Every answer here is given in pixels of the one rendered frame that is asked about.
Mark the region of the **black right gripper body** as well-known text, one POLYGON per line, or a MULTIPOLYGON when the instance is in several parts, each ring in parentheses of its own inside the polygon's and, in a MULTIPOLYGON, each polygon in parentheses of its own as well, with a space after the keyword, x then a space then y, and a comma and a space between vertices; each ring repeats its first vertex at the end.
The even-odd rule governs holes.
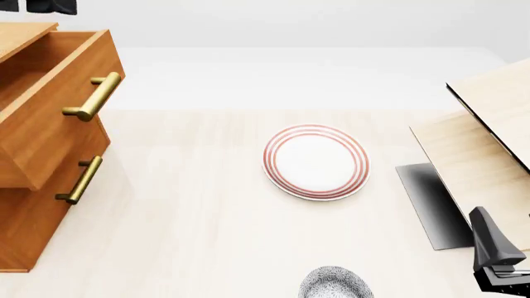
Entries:
POLYGON ((530 270, 518 271, 514 265, 474 265, 474 277, 482 292, 530 294, 530 270))

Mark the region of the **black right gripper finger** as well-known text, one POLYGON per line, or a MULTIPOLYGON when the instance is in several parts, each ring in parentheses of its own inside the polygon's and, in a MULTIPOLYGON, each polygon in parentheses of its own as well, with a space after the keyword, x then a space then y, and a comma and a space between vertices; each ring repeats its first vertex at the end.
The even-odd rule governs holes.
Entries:
POLYGON ((473 208, 469 217, 475 245, 475 272, 482 267, 514 266, 526 259, 526 255, 505 237, 484 207, 473 208))

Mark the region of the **grey patterned bowl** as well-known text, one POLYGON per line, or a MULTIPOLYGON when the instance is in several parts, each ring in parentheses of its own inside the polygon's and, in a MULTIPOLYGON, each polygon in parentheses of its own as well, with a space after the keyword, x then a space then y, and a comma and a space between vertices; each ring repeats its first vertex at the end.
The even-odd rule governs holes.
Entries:
POLYGON ((343 267, 318 267, 302 281, 297 298, 374 298, 369 285, 343 267))

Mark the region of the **wooden cabinet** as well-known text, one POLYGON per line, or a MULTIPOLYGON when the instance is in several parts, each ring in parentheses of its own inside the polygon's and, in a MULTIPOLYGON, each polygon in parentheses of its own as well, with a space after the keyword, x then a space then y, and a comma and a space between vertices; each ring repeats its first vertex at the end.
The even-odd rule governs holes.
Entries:
POLYGON ((110 139, 99 111, 125 73, 109 30, 0 22, 0 272, 29 272, 110 139))

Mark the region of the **pale wooden panel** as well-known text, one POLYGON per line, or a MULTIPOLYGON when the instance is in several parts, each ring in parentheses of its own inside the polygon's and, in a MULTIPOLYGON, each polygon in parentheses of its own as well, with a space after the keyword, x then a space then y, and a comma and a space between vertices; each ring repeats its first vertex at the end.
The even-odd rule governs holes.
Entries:
POLYGON ((530 252, 530 175, 494 137, 467 112, 410 128, 461 213, 484 207, 508 240, 530 252))

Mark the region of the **pale wooden board black edge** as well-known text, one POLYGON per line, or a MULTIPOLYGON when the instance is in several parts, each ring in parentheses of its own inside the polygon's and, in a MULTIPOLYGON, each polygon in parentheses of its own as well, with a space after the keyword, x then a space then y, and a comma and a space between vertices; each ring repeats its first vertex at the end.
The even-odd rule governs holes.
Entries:
POLYGON ((530 58, 446 88, 530 173, 530 58))

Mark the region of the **white plate with red rings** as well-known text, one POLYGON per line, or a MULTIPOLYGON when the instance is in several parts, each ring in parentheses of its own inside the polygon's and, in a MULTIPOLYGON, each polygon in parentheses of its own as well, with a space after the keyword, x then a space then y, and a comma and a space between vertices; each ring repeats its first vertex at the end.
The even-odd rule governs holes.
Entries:
POLYGON ((283 128, 265 143, 265 176, 297 198, 332 201, 359 192, 372 163, 365 146, 338 128, 309 123, 283 128))

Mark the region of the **black background object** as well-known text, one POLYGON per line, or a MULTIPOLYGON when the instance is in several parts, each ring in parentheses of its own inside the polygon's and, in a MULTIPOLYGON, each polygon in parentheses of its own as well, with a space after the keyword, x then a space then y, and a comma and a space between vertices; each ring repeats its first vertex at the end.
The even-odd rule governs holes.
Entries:
MULTIPOLYGON (((0 11, 19 12, 20 0, 0 0, 0 11)), ((26 11, 33 13, 53 13, 76 15, 76 0, 25 0, 26 11)))

